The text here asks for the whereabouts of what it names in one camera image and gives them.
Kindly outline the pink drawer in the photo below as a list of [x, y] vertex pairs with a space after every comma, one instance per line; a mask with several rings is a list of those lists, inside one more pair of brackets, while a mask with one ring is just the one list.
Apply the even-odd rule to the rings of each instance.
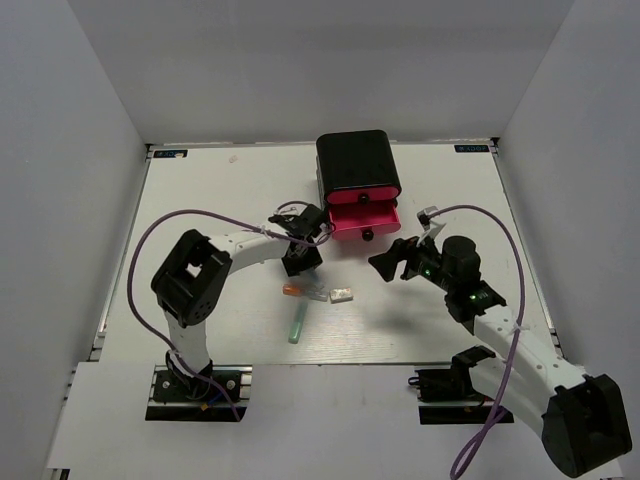
[[330, 191], [324, 199], [330, 205], [368, 204], [394, 200], [400, 193], [401, 190], [395, 186], [351, 188]]
[[336, 241], [371, 241], [401, 228], [393, 201], [333, 205], [329, 207], [329, 219], [334, 225], [332, 238]]

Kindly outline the light blue glue stick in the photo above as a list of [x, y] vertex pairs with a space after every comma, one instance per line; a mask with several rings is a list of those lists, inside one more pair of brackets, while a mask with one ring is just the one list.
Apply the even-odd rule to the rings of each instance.
[[314, 282], [319, 282], [321, 280], [320, 275], [315, 270], [307, 270], [306, 275]]

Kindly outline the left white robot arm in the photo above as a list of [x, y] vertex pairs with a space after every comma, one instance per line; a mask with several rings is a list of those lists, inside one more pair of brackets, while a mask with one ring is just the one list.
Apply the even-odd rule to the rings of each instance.
[[281, 261], [289, 277], [313, 270], [322, 263], [318, 246], [330, 227], [328, 213], [313, 204], [298, 214], [275, 213], [264, 226], [224, 220], [239, 230], [217, 237], [186, 231], [151, 281], [169, 326], [167, 367], [177, 377], [177, 387], [191, 399], [202, 398], [211, 387], [213, 362], [205, 322], [227, 278], [268, 260]]

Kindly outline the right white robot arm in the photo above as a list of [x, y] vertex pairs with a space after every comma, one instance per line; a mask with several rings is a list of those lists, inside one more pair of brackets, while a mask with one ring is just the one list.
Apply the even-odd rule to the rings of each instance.
[[[617, 383], [606, 374], [585, 373], [518, 326], [506, 300], [482, 279], [471, 239], [452, 236], [442, 246], [431, 238], [398, 239], [368, 262], [386, 282], [420, 277], [441, 288], [449, 314], [481, 342], [454, 355], [447, 369], [417, 371], [409, 383], [421, 401], [498, 400], [570, 478], [631, 451]], [[400, 263], [405, 268], [398, 274]]]

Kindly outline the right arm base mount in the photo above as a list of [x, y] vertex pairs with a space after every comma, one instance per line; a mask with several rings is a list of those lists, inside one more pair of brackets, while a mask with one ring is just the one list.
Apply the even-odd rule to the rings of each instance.
[[482, 425], [489, 418], [493, 399], [472, 386], [470, 371], [496, 354], [474, 346], [454, 355], [450, 363], [416, 369], [407, 384], [418, 400], [419, 422], [434, 425]]

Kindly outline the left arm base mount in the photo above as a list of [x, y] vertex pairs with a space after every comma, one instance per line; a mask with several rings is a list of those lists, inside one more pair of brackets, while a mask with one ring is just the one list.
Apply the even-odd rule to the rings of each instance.
[[152, 376], [145, 420], [156, 422], [234, 423], [249, 406], [252, 367], [216, 365], [211, 378], [225, 389], [238, 416], [215, 386], [195, 380], [189, 388], [166, 366], [157, 365]]

